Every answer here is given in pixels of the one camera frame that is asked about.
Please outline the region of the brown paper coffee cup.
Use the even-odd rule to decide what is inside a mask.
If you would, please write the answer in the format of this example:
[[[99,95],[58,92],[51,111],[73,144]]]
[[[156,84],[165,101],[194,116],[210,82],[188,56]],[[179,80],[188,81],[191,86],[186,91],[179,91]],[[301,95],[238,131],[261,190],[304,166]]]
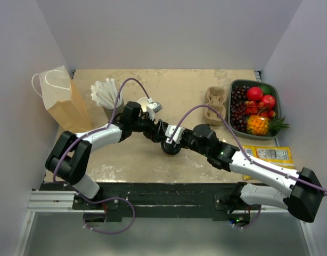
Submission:
[[[137,100],[137,103],[139,103],[141,105],[141,108],[142,108],[143,112],[147,112],[146,111],[146,106],[148,104],[148,100],[149,99],[152,99],[152,98],[143,97],[143,98],[140,98],[140,99]],[[154,120],[155,113],[148,113],[148,114],[149,114],[150,120],[153,121]]]

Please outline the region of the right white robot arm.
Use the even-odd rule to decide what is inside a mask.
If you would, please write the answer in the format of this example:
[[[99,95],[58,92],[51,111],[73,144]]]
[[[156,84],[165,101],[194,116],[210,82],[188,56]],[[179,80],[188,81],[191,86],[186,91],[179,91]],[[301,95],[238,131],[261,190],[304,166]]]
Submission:
[[[245,183],[230,196],[231,205],[238,210],[247,205],[269,205],[286,209],[295,218],[312,223],[324,197],[324,191],[311,169],[284,169],[242,149],[220,141],[207,124],[188,130],[169,124],[164,129],[168,152],[190,149],[206,157],[215,168],[243,174],[262,182],[262,187]]]

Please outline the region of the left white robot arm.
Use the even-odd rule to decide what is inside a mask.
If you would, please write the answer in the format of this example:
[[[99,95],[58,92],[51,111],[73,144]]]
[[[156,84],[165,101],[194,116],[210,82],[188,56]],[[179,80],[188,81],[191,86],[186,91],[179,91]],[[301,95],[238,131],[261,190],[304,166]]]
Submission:
[[[90,154],[107,145],[127,139],[133,132],[143,135],[154,143],[165,142],[169,124],[150,117],[137,102],[128,102],[122,113],[116,115],[111,124],[98,129],[74,134],[63,132],[46,160],[45,167],[85,196],[85,204],[98,209],[103,204],[100,186],[94,182],[86,169]]]

